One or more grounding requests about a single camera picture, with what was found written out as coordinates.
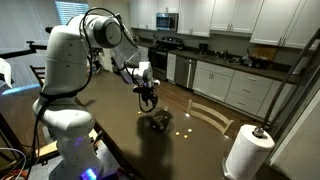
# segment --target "cutting board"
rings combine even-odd
[[[266,46],[266,45],[255,45],[251,55],[255,56],[263,56],[269,59],[270,61],[273,61],[274,56],[276,55],[277,47],[273,46]]]

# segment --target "lower cabinet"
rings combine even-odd
[[[197,68],[193,82],[193,90],[224,102],[231,79],[231,77],[225,75]]]
[[[263,119],[280,84],[280,81],[198,61],[192,89],[240,112]],[[295,85],[285,85],[269,121],[287,102],[294,88]]]
[[[273,81],[268,94],[266,96],[266,98],[264,99],[258,113],[257,116],[261,117],[261,118],[265,118],[269,106],[271,104],[271,101],[273,100],[274,95],[276,94],[277,90],[280,87],[281,82],[280,81]],[[276,104],[274,105],[271,115],[269,117],[269,121],[273,121],[273,119],[275,118],[275,116],[277,115],[277,113],[279,112],[279,110],[281,109],[281,107],[287,102],[288,98],[290,97],[290,95],[292,94],[294,88],[296,86],[292,85],[292,84],[286,84],[284,86],[284,88],[282,89],[280,96],[278,97],[278,100],[276,102]]]

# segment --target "wall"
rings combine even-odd
[[[86,0],[62,0],[87,3]],[[26,41],[47,44],[49,34],[45,27],[60,24],[54,0],[0,0],[0,54],[28,49]],[[13,87],[25,86],[38,81],[30,65],[44,66],[46,51],[7,59],[12,66]]]
[[[273,167],[293,180],[320,177],[319,117],[320,90],[270,159]]]
[[[186,46],[198,47],[199,43],[209,44],[209,50],[212,51],[223,51],[228,49],[230,54],[235,54],[239,56],[246,55],[247,49],[252,51],[254,44],[250,43],[250,34],[217,34],[213,31],[210,34],[210,37],[198,37],[198,36],[189,36],[181,35],[175,32],[165,32],[165,31],[148,31],[141,29],[133,29],[135,36],[152,39],[153,33],[156,34],[157,39],[160,39],[162,36],[173,36],[181,38],[184,41]],[[274,57],[274,62],[280,64],[292,65],[296,60],[297,56],[300,53],[300,49],[293,48],[278,48],[277,54]]]
[[[129,0],[88,0],[89,7],[102,7],[117,14],[120,13],[123,24],[129,27]],[[109,13],[97,11],[99,14],[108,15]]]

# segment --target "window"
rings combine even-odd
[[[56,1],[56,7],[63,25],[66,25],[72,17],[85,14],[89,10],[88,4],[61,1]]]

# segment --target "dishwasher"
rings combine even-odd
[[[186,88],[192,88],[197,61],[177,56],[174,82]]]

